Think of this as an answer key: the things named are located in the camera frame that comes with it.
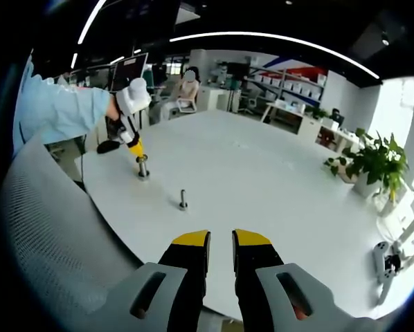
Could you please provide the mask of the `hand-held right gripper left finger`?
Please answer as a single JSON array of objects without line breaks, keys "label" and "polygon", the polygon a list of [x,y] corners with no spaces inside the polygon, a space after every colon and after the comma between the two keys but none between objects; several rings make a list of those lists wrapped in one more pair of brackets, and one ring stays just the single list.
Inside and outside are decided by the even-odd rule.
[{"label": "hand-held right gripper left finger", "polygon": [[206,294],[210,231],[185,233],[156,263],[112,288],[90,331],[196,331]]}]

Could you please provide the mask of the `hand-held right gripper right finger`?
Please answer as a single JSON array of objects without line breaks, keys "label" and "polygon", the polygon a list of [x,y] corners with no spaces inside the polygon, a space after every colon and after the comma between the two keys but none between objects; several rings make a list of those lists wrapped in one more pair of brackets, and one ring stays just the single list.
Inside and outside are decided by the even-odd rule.
[{"label": "hand-held right gripper right finger", "polygon": [[270,240],[232,231],[235,294],[245,331],[379,331],[380,323],[352,317],[331,290],[294,263],[286,264]]}]

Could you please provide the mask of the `person's left hand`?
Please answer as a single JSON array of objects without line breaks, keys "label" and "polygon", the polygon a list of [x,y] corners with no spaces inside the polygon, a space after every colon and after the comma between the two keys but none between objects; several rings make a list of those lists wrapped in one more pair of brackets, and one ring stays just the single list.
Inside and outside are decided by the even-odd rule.
[{"label": "person's left hand", "polygon": [[111,94],[109,97],[109,103],[107,105],[106,116],[112,121],[116,122],[120,119],[120,111],[116,97]]}]

